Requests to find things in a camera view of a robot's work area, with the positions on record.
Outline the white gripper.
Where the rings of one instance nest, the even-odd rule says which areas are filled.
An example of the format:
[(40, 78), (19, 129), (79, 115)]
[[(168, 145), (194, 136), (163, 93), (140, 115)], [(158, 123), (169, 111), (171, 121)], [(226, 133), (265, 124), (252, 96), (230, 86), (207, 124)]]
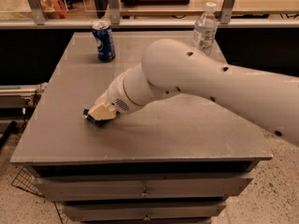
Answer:
[(95, 120), (108, 120), (116, 118), (117, 111), (122, 114), (131, 114), (142, 108), (126, 94), (124, 76), (125, 74), (122, 73), (111, 82), (107, 89), (107, 98), (99, 98), (88, 111), (89, 116)]

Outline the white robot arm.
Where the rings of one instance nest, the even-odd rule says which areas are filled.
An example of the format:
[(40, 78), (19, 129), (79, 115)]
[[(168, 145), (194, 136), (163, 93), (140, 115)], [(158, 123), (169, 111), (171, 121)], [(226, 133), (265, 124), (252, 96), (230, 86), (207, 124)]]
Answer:
[(147, 46), (141, 63), (117, 76), (84, 116), (102, 126), (179, 93), (212, 100), (299, 145), (297, 77), (224, 64), (173, 39)]

